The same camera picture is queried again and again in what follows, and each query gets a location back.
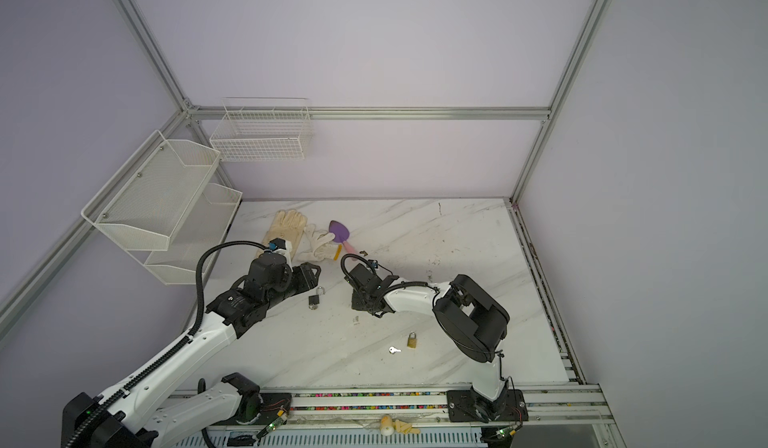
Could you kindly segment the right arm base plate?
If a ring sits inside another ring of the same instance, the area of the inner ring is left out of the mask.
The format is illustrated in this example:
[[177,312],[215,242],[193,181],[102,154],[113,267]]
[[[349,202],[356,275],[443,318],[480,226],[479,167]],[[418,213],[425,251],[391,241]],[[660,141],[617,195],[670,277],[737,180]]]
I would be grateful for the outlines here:
[[523,392],[508,388],[495,401],[489,401],[472,389],[449,390],[446,393],[451,422],[527,422],[527,403]]

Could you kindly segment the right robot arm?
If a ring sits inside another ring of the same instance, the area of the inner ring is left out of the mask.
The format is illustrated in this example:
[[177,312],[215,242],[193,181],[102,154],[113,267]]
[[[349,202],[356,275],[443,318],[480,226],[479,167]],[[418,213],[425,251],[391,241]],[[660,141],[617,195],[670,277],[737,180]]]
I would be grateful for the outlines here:
[[352,288],[352,308],[382,318],[400,312],[434,318],[457,349],[477,365],[470,397],[478,411],[494,416],[506,404],[511,382],[503,375],[503,350],[510,315],[470,276],[449,282],[407,280],[390,269],[382,277],[378,261],[347,253],[340,260],[344,280]]

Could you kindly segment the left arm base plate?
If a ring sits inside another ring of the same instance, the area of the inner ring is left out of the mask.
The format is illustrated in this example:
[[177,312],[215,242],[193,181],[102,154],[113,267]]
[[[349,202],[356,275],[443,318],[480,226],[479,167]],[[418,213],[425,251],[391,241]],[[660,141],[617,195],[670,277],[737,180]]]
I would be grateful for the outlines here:
[[272,422],[279,412],[287,413],[292,404],[290,393],[259,393],[252,396],[245,405],[245,411],[240,415],[241,425],[267,425]]

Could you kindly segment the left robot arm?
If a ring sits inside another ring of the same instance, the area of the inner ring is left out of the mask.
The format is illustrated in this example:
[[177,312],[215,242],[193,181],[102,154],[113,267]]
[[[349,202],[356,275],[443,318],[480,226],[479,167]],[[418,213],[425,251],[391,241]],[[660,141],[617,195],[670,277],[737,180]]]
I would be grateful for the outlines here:
[[64,447],[166,447],[220,421],[271,424],[285,419],[290,396],[270,402],[260,387],[235,372],[168,409],[163,403],[207,360],[241,338],[280,302],[319,286],[321,269],[293,265],[287,241],[261,248],[246,275],[212,302],[204,298],[203,268],[223,244],[199,258],[196,314],[191,327],[124,380],[91,397],[75,396],[63,409]]

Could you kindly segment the black padlock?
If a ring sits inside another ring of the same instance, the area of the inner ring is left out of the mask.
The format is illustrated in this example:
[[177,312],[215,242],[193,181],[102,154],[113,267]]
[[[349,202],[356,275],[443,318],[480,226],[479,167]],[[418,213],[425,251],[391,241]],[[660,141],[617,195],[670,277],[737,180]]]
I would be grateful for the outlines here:
[[320,304],[321,296],[325,294],[325,288],[318,286],[315,292],[308,297],[308,307],[310,310],[316,310]]

